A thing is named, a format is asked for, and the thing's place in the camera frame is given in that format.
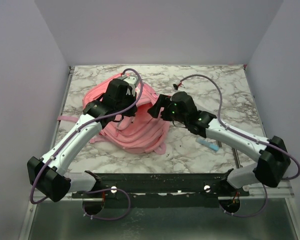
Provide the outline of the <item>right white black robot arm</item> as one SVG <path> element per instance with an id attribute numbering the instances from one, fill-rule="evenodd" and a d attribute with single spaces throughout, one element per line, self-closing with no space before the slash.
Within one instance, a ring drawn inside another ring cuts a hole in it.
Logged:
<path id="1" fill-rule="evenodd" d="M 256 183 L 275 188 L 291 164 L 289 157 L 284 154 L 287 149 L 281 138 L 274 136 L 267 139 L 252 134 L 245 138 L 245 131 L 238 128 L 231 131 L 218 121 L 216 115 L 197 109 L 192 97 L 184 91 L 172 96 L 161 94 L 147 112 L 153 118 L 182 123 L 192 134 L 222 142 L 254 161 L 225 174 L 220 191 L 226 196 L 233 195 L 243 186 Z"/>

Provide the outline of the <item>pink student backpack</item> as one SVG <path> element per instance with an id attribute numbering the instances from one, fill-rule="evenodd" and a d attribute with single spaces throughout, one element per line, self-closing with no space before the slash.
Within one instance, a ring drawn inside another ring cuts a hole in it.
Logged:
<path id="1" fill-rule="evenodd" d="M 124 74 L 117 74 L 89 90 L 82 100 L 83 109 L 86 104 L 105 93 L 110 80 L 122 75 Z M 148 113 L 148 109 L 156 103 L 158 96 L 143 82 L 142 88 L 138 87 L 137 90 L 141 90 L 142 93 L 136 103 L 136 113 L 133 116 L 116 116 L 114 121 L 109 122 L 88 143 L 108 141 L 131 154 L 156 152 L 162 155 L 166 152 L 164 141 L 170 125 L 159 118 L 151 117 Z M 76 124 L 79 117 L 60 116 L 58 119 Z"/>

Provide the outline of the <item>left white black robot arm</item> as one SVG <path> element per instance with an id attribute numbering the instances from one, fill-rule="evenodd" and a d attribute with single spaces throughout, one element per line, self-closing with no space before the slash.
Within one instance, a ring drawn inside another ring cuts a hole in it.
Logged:
<path id="1" fill-rule="evenodd" d="M 66 177 L 65 173 L 75 156 L 98 135 L 116 116 L 132 117 L 137 111 L 143 82 L 139 77 L 123 75 L 108 82 L 97 99 L 90 101 L 74 127 L 61 141 L 41 158 L 31 157 L 27 172 L 32 190 L 39 190 L 45 198 L 60 201 L 67 193 L 84 191 L 94 198 L 100 194 L 101 185 L 90 173 L 79 177 Z"/>

